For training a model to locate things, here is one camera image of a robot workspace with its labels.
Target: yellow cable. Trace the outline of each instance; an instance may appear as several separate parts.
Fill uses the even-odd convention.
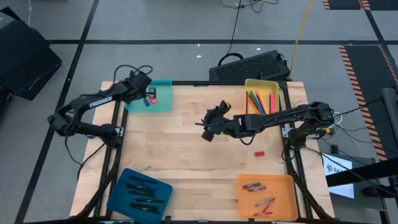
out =
[[[313,1],[313,0],[310,0],[310,3],[308,4],[307,10],[305,11],[305,14],[304,14],[303,22],[301,23],[300,31],[298,32],[298,36],[297,36],[296,42],[294,43],[293,56],[292,56],[292,63],[290,64],[289,79],[292,79],[293,66],[294,66],[294,57],[295,57],[295,54],[296,54],[297,43],[299,42],[301,33],[302,33],[303,30],[304,30],[305,22],[307,21],[308,14],[310,13],[310,10],[311,10],[312,1]]]

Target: teal tray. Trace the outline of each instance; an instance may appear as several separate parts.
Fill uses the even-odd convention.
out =
[[[124,105],[125,109],[133,113],[157,113],[169,112],[173,106],[173,89],[172,80],[152,80],[149,87],[156,88],[156,103],[149,101],[150,106],[144,104],[144,99],[134,100],[128,105]]]

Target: black case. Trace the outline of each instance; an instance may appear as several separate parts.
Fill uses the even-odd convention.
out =
[[[0,11],[7,23],[0,27],[0,86],[33,100],[61,66],[61,59],[49,43],[9,8]]]

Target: red block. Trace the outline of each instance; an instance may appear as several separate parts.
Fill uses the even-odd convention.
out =
[[[260,151],[260,152],[255,152],[254,155],[257,156],[263,156],[265,155],[264,151]]]

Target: orange tray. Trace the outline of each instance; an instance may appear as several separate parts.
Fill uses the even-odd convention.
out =
[[[249,192],[244,185],[260,182],[265,190]],[[275,197],[274,203],[267,209],[270,215],[253,215],[266,207],[264,203],[255,205],[267,198]],[[294,221],[299,217],[293,178],[289,175],[240,174],[238,180],[238,209],[244,218],[267,218],[270,220]]]

